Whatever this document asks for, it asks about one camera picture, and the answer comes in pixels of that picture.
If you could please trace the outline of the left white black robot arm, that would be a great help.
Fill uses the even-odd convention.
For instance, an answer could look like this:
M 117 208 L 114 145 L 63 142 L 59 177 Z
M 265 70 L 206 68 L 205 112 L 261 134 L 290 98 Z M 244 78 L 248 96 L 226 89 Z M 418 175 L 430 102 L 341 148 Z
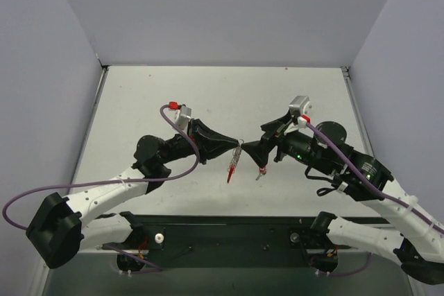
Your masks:
M 173 176 L 166 164 L 194 156 L 192 168 L 205 164 L 239 145 L 236 139 L 209 129 L 201 120 L 191 119 L 185 128 L 164 140 L 145 135 L 136 145 L 135 162 L 108 181 L 79 185 L 79 191 L 61 196 L 52 193 L 43 199 L 26 237 L 45 264 L 59 268 L 80 250 L 107 243 L 134 248 L 147 240 L 148 233 L 128 212 L 112 214 L 116 206 L 160 188 Z

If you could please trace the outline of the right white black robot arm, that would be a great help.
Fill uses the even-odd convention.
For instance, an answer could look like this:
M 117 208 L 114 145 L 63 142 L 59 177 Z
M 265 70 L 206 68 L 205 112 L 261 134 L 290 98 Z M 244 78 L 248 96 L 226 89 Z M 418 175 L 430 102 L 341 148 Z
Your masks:
M 261 129 L 260 140 L 241 145 L 258 165 L 260 175 L 266 172 L 269 153 L 276 150 L 275 162 L 292 157 L 305 165 L 307 179 L 329 183 L 317 190 L 317 196 L 346 195 L 392 227 L 368 227 L 322 211 L 311 225 L 311 235 L 388 259 L 424 284 L 443 284 L 443 225 L 419 205 L 416 196 L 407 194 L 380 161 L 348 145 L 341 124 L 324 121 L 312 125 L 308 116 L 286 114 Z M 314 177 L 312 170 L 320 174 Z

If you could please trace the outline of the red round key tag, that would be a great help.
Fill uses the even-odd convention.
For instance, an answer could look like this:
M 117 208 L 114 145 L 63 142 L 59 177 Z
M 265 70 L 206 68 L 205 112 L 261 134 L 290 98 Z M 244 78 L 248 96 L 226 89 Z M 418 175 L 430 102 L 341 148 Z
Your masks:
M 227 176 L 227 180 L 226 180 L 226 183 L 227 184 L 229 184 L 230 183 L 230 180 L 232 179 L 232 176 L 233 176 L 233 174 L 234 174 L 234 172 L 235 172 L 235 167 L 234 166 L 231 166 L 229 169 L 228 169 L 228 176 Z

